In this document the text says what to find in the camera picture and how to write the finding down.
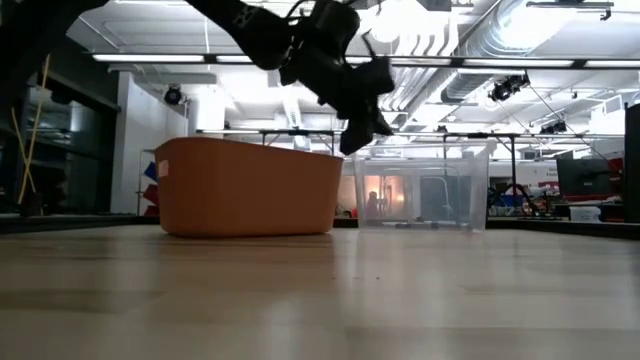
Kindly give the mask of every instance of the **monitor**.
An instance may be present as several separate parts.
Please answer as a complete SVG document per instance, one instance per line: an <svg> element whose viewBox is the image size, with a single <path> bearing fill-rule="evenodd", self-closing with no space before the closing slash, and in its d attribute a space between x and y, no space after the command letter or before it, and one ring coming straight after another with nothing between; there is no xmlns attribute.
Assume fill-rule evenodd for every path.
<svg viewBox="0 0 640 360"><path fill-rule="evenodd" d="M612 196L611 170L605 159L557 159L560 193L565 197Z"/></svg>

